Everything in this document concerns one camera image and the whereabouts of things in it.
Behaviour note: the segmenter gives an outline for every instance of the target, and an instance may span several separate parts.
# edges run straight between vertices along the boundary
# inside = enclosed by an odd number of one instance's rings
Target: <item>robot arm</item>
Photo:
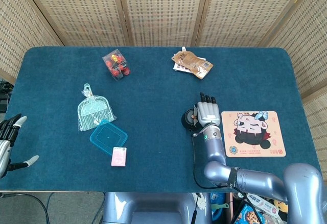
[[[199,128],[197,124],[201,124],[203,129],[192,136],[203,134],[204,137],[208,159],[204,169],[205,176],[217,186],[227,184],[226,187],[229,188],[288,203],[290,224],[323,224],[321,200],[323,181],[320,172],[308,164],[292,164],[285,169],[283,182],[270,173],[226,166],[224,145],[218,128],[220,124],[218,105],[213,97],[210,100],[209,96],[204,99],[203,93],[200,96],[201,102],[195,107],[192,119],[194,128]]]
[[[17,114],[16,116],[0,123],[0,178],[4,177],[8,171],[31,166],[39,157],[36,155],[30,160],[10,164],[11,151],[15,144],[18,130],[26,119],[26,116],[21,117],[21,114]]]

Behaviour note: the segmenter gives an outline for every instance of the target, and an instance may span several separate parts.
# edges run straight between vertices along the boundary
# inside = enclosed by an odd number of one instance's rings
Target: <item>candy box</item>
[[[127,61],[118,49],[110,52],[102,59],[115,80],[122,79],[124,76],[130,74]]]

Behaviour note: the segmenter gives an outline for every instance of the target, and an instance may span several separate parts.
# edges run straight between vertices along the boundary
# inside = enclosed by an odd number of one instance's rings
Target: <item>packet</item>
[[[210,62],[198,58],[193,52],[178,52],[172,57],[172,60],[188,68],[199,79],[203,79],[213,67]]]

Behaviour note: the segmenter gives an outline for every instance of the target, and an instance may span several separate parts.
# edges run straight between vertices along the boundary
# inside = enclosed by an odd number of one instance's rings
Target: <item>blue plastic lid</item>
[[[115,146],[121,147],[126,140],[127,134],[106,119],[101,121],[90,136],[94,145],[110,155]]]

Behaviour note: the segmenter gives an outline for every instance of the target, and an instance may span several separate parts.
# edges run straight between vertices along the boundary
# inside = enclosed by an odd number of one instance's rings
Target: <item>table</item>
[[[227,158],[229,166],[282,177],[295,162],[319,168],[313,141],[288,54],[280,48],[188,48],[214,64],[200,80],[172,70],[178,47],[119,47],[131,74],[115,81],[102,56],[115,47],[35,47],[27,51],[6,117],[28,117],[19,132],[12,162],[38,154],[31,167],[9,172],[0,181],[11,191],[197,192],[193,181],[190,134],[181,125],[199,92],[215,96],[220,111],[274,110],[286,156]],[[111,167],[111,157],[94,146],[93,130],[79,132],[77,106],[90,83],[94,95],[109,100],[128,134],[126,167]],[[206,162],[196,148],[196,172]]]

